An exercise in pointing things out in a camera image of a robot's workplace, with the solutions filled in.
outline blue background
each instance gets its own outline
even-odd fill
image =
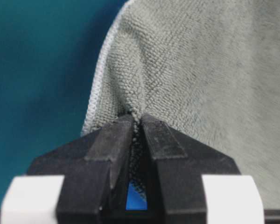
[[[125,0],[0,0],[0,204],[33,158],[80,135],[98,54]],[[145,208],[129,189],[128,208]]]

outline white pad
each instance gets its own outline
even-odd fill
[[[63,175],[15,177],[1,206],[0,224],[57,224],[63,180]]]
[[[264,224],[262,201],[248,175],[202,175],[207,224]]]

